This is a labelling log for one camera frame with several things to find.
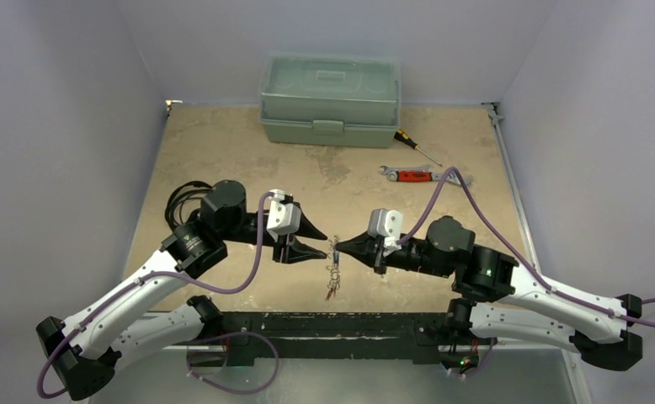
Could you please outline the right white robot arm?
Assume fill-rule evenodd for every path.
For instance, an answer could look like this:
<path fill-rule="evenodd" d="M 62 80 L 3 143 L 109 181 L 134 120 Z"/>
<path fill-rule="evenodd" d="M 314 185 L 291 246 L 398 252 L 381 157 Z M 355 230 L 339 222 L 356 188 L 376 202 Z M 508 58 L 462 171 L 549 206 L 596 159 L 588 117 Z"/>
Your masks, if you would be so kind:
<path fill-rule="evenodd" d="M 450 216 L 433 221 L 424 239 L 397 245 L 393 229 L 369 230 L 336 250 L 384 274 L 398 268 L 450 278 L 458 294 L 445 319 L 417 330 L 449 345 L 512 338 L 579 354 L 600 369 L 625 371 L 643 356 L 642 337 L 630 331 L 642 314 L 631 294 L 604 297 L 545 277 L 537 278 L 506 253 L 478 245 L 476 235 Z"/>

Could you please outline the silver metal key holder plate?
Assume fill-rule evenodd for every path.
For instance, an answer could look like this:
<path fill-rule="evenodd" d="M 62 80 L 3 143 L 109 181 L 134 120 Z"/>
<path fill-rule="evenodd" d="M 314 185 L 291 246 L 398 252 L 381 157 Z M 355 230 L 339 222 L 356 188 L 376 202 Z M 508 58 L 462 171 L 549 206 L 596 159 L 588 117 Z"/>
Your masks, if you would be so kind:
<path fill-rule="evenodd" d="M 339 261 L 339 251 L 337 250 L 337 244 L 341 241 L 338 235 L 333 236 L 329 240 L 330 253 L 329 259 L 330 264 L 326 267 L 326 270 L 329 272 L 329 281 L 327 282 L 327 292 L 328 289 L 332 286 L 338 286 L 338 290 L 341 286 L 341 273 L 340 273 L 340 261 Z"/>

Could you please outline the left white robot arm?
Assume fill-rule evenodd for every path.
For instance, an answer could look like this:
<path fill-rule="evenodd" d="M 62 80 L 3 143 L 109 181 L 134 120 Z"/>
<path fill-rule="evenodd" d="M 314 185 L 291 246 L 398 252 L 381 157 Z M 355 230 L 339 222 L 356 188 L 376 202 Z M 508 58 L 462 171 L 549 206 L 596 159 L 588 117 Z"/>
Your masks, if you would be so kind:
<path fill-rule="evenodd" d="M 306 239 L 324 240 L 324 233 L 280 189 L 263 194 L 252 212 L 241 183 L 190 181 L 170 194 L 164 219 L 169 236 L 131 276 L 76 314 L 49 316 L 37 325 L 46 356 L 41 374 L 54 372 L 72 400 L 96 394 L 120 369 L 161 348 L 232 338 L 223 313 L 208 295 L 146 317 L 173 292 L 200 285 L 202 275 L 227 257 L 229 242 L 252 245 L 256 253 L 270 247 L 277 263 L 325 258 L 324 252 L 306 245 Z"/>

